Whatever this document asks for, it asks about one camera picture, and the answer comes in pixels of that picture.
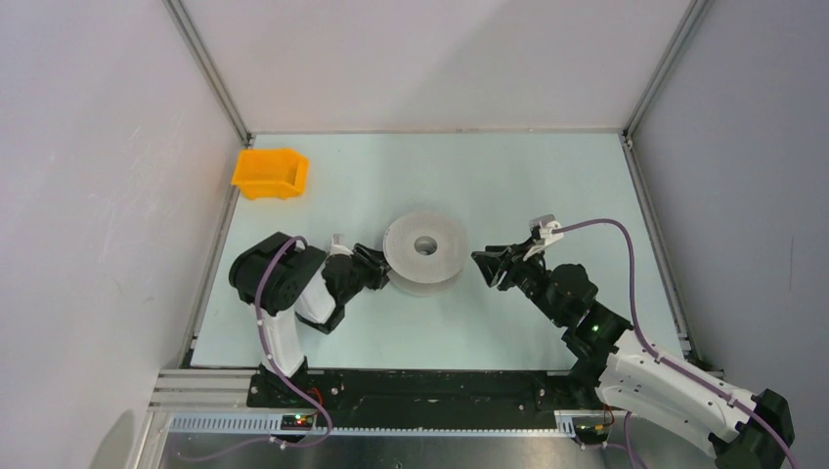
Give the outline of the white perforated cable spool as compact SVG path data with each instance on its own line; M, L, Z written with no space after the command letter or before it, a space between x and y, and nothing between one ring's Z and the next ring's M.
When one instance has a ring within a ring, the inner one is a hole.
M454 286L470 253L465 227L435 211L415 211L387 228L382 251L392 284L414 296L433 296Z

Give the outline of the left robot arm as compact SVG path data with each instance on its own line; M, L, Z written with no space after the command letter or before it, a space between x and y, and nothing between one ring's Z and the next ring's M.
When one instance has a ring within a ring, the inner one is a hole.
M237 257L229 284L255 316L261 364L277 374L271 386L277 400L293 407L309 394L308 379L297 373L307 367L297 325L334 332L346 305L365 290L384 288L390 273L382 251L361 243L348 247L342 234L322 249L302 236L277 232Z

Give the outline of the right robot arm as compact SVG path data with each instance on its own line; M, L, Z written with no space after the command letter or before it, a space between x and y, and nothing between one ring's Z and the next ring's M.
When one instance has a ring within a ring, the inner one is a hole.
M555 326L577 361L568 393L582 408L600 402L632 412L691 443L719 468L780 468L794 426L787 401L731 385L642 337L596 298L580 264L550 270L530 244L488 246L471 258L486 283L519 289Z

